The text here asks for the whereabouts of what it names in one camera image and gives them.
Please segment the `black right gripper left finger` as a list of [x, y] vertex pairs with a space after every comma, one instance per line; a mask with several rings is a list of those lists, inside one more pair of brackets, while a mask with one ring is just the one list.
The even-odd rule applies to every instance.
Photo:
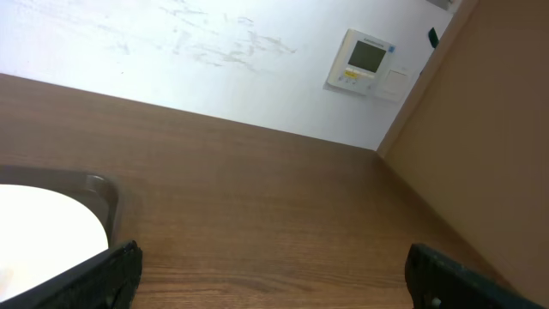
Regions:
[[111, 247], [1, 303], [1, 309], [130, 309], [142, 277], [134, 241]]

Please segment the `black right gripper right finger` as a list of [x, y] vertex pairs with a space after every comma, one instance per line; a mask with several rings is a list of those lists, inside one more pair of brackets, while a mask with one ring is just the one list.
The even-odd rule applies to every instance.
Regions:
[[405, 281], [414, 309], [543, 309], [425, 244], [411, 245]]

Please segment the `white round plate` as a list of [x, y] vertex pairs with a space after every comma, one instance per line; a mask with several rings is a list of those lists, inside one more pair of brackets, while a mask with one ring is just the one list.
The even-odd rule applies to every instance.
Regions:
[[108, 248], [97, 216], [72, 197], [1, 186], [1, 300], [40, 285]]

